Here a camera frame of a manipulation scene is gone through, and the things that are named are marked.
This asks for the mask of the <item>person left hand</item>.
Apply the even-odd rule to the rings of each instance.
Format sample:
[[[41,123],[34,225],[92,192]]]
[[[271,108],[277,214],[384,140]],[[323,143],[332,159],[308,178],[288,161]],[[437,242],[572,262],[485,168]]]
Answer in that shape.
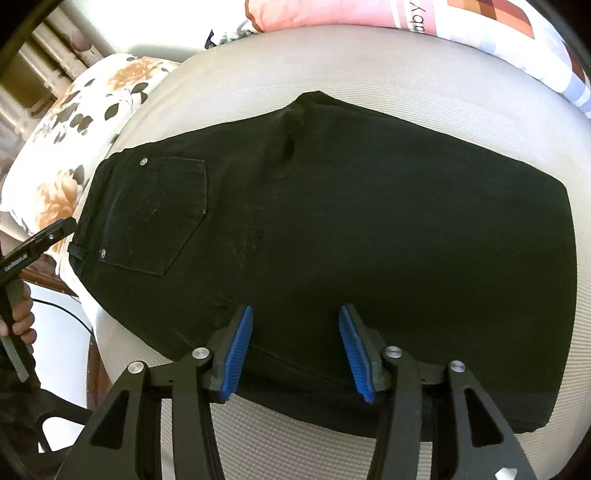
[[[19,336],[27,345],[33,345],[37,339],[37,332],[33,328],[35,316],[32,312],[33,300],[30,287],[22,280],[13,280],[7,285],[12,317],[14,324],[9,327],[0,320],[0,335],[7,338],[11,333]]]

